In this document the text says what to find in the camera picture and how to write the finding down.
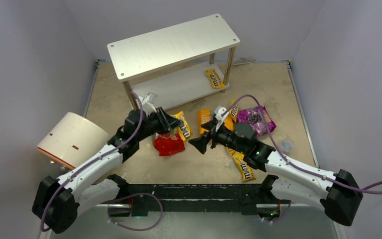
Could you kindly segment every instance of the gold metal leg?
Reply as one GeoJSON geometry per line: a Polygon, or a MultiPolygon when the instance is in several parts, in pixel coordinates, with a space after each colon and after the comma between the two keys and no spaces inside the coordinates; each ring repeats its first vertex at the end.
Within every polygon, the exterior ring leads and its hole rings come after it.
{"type": "Polygon", "coordinates": [[[214,64],[214,53],[210,54],[210,60],[208,61],[211,65],[214,64]]]}
{"type": "Polygon", "coordinates": [[[225,73],[224,73],[224,76],[223,76],[223,83],[225,85],[228,84],[228,81],[229,81],[229,73],[230,73],[230,68],[232,66],[232,60],[233,60],[233,55],[235,54],[235,49],[236,49],[236,46],[234,47],[231,47],[229,49],[229,55],[228,55],[228,63],[226,65],[226,70],[225,70],[225,73]]]}
{"type": "Polygon", "coordinates": [[[124,81],[124,82],[122,82],[122,85],[124,86],[126,95],[128,96],[128,99],[129,99],[129,101],[131,102],[132,108],[133,108],[134,110],[138,109],[137,102],[135,101],[135,98],[134,98],[134,97],[132,96],[132,94],[131,94],[132,88],[131,88],[131,86],[129,85],[129,82],[128,82],[128,81],[124,81]]]}

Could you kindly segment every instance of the white shelf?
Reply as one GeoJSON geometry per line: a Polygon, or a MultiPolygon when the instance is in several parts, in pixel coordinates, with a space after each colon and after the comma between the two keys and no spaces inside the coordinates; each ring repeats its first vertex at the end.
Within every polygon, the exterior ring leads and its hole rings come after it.
{"type": "Polygon", "coordinates": [[[223,80],[223,73],[216,64],[204,62],[132,86],[132,90],[142,97],[149,92],[156,94],[154,106],[167,110],[229,87],[227,84],[221,89],[212,88],[210,80],[204,73],[208,69],[216,69],[216,73],[223,80]]]}
{"type": "Polygon", "coordinates": [[[239,44],[219,14],[134,36],[107,45],[121,82],[239,44]]]}

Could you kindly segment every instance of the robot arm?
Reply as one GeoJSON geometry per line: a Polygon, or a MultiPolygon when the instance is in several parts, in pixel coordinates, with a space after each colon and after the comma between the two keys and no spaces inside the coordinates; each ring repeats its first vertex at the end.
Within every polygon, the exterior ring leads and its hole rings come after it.
{"type": "Polygon", "coordinates": [[[121,126],[93,157],[57,179],[50,176],[43,179],[36,193],[33,213],[42,218],[46,205],[51,197],[55,196],[45,213],[45,224],[55,233],[61,233],[82,212],[102,202],[115,199],[128,185],[121,177],[111,175],[99,184],[92,184],[103,174],[129,159],[139,149],[141,140],[155,133],[169,133],[182,124],[181,120],[168,115],[162,108],[157,108],[144,117],[140,128],[133,135],[139,119],[140,111],[131,111],[125,119],[124,126],[121,126]],[[124,142],[132,135],[131,140],[125,144],[124,142]],[[104,156],[108,151],[113,153],[104,156]]]}
{"type": "Polygon", "coordinates": [[[276,198],[309,204],[322,209],[330,219],[340,224],[346,226],[352,224],[363,194],[326,180],[328,178],[359,188],[349,172],[340,170],[339,173],[334,173],[289,157],[286,157],[287,161],[285,161],[273,147],[257,139],[257,134],[249,124],[237,123],[234,131],[228,130],[223,124],[227,116],[225,112],[225,108],[216,108],[213,120],[201,126],[208,131],[200,138],[191,139],[189,143],[202,154],[206,152],[210,141],[211,148],[221,144],[241,152],[244,155],[243,160],[250,167],[281,175],[293,181],[279,180],[277,176],[271,175],[267,183],[276,198]],[[313,176],[310,173],[319,174],[322,177],[313,176]]]}

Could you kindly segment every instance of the white cylindrical container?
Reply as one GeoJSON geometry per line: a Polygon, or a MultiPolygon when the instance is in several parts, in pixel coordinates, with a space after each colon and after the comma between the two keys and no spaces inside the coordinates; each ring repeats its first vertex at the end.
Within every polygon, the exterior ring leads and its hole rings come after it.
{"type": "Polygon", "coordinates": [[[37,150],[72,170],[95,155],[109,138],[93,122],[68,112],[37,145],[37,150]]]}

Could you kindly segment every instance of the beige floor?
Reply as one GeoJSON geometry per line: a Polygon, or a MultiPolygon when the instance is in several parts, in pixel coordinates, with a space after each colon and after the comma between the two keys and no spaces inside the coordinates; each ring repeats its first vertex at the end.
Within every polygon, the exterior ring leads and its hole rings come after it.
{"type": "MultiPolygon", "coordinates": [[[[152,73],[131,81],[131,84],[134,85],[187,66],[190,66],[190,63],[152,73]]],[[[234,66],[231,70],[230,88],[225,94],[215,93],[168,110],[168,113],[184,111],[194,137],[197,137],[198,110],[213,110],[217,105],[226,107],[230,104],[231,99],[242,94],[254,95],[266,107],[277,125],[273,132],[273,137],[277,142],[286,137],[295,142],[294,150],[288,154],[290,157],[314,165],[285,63],[234,66]]],[[[241,109],[245,109],[255,106],[255,103],[252,99],[243,99],[238,105],[241,109]]],[[[101,64],[87,118],[112,135],[119,126],[124,124],[130,110],[130,103],[122,84],[116,78],[112,64],[101,64]]],[[[261,136],[260,140],[272,145],[268,136],[261,136]]],[[[184,152],[171,157],[159,157],[149,138],[140,143],[140,150],[135,155],[109,173],[116,173],[129,183],[241,183],[241,175],[233,159],[221,145],[215,149],[208,149],[205,155],[201,155],[193,146],[186,144],[184,152]]],[[[261,183],[266,175],[260,170],[255,171],[255,174],[257,179],[251,183],[261,183]]]]}

